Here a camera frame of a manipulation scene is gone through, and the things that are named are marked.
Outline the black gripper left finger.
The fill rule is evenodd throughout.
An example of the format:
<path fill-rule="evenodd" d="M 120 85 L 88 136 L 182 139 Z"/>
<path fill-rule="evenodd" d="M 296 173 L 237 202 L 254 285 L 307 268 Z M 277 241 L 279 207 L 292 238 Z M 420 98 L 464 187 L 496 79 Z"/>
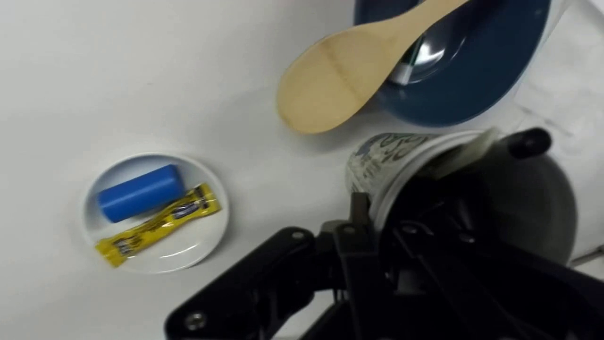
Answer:
<path fill-rule="evenodd" d="M 335 298 L 305 338 L 377 340 L 388 296 L 367 207 L 369 198 L 352 192 L 348 217 L 318 234 L 281 228 L 177 306 L 165 340 L 269 340 L 316 291 Z"/>

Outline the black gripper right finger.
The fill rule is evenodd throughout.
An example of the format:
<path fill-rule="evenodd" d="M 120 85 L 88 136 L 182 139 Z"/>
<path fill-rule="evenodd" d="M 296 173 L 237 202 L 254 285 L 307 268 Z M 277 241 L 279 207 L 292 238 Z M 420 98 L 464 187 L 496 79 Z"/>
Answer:
<path fill-rule="evenodd" d="M 396 192 L 388 243 L 418 289 L 411 340 L 604 340 L 601 283 L 556 253 L 575 223 L 550 134 L 482 134 L 428 158 Z"/>

